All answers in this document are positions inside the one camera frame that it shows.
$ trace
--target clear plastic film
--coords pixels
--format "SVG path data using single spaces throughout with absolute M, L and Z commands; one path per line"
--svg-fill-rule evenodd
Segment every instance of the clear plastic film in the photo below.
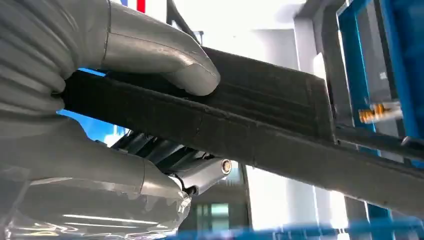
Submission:
M 0 239 L 159 239 L 175 234 L 190 209 L 183 191 L 140 194 L 88 179 L 30 181 L 28 173 L 0 164 Z

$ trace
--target white wall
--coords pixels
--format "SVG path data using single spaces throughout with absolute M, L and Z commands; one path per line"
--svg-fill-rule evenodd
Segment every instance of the white wall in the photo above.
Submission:
M 305 0 L 174 0 L 193 31 L 287 29 Z

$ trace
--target black mechanical linkage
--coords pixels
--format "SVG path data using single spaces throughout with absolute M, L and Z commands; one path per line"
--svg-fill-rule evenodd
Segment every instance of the black mechanical linkage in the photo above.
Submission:
M 403 139 L 365 129 L 338 125 L 335 128 L 336 138 L 340 141 L 360 145 L 362 147 L 377 149 L 401 155 L 410 159 L 424 162 L 424 146 L 402 144 Z
M 334 144 L 322 79 L 205 48 L 221 84 L 192 97 L 160 75 L 76 72 L 66 109 L 424 217 L 424 173 Z

